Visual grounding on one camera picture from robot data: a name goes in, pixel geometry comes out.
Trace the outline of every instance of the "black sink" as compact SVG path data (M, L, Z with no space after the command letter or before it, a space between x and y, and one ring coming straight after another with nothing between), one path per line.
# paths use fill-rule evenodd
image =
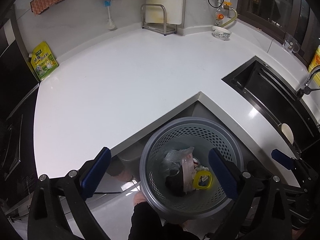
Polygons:
M293 151L301 154L320 139L316 120L305 103L297 98L294 89L279 74L258 57L253 57L222 80L247 99ZM278 128L281 123L290 126L294 148Z

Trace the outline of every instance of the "yellow hose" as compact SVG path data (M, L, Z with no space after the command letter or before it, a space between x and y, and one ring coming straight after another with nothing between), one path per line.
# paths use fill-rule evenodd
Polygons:
M227 26L228 24L232 23L234 20L236 20L238 18L238 13L234 8L231 8L234 12L235 12L235 16L230 19L229 21L227 21L226 23L222 24L220 27L224 27Z

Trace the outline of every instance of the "perforated basket wall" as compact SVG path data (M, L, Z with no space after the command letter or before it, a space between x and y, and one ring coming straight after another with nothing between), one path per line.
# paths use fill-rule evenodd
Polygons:
M193 146L193 156L197 158L201 165L208 167L213 173L208 163L209 151L216 147L223 157L235 163L239 169L243 167L242 155L235 140L219 124L203 118L184 117L181 118L183 124L176 125L170 129L170 123L167 124L168 130L162 135L153 136L146 147L148 156L145 158L145 175L151 200L156 198L155 206L168 214L174 211L176 214L194 218L197 214L208 213L216 209L220 204L226 201L226 196L218 180L214 176L212 186L207 190L196 190L188 193L184 197L175 197L165 186L165 176L163 175L162 160L169 150L185 149Z

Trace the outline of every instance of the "black pants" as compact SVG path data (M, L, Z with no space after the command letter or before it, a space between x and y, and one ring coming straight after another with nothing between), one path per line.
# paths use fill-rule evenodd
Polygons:
M131 225L128 240L199 240L179 225L162 226L159 215L147 202L134 207Z

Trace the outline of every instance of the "blue gripper pad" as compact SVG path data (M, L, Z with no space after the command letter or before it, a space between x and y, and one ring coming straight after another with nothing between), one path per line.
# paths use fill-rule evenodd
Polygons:
M294 164L293 160L285 155L283 152L280 152L278 149L274 149L271 152L271 157L278 163L280 163L282 166L284 166L287 170L293 170Z
M82 189L81 197L83 200L93 196L110 163L111 151L107 147L103 147L93 160L93 164L89 170L86 171L84 178L80 181Z
M210 150L208 160L214 174L227 197L236 200L238 198L236 179L221 158L223 157L218 149L214 148Z

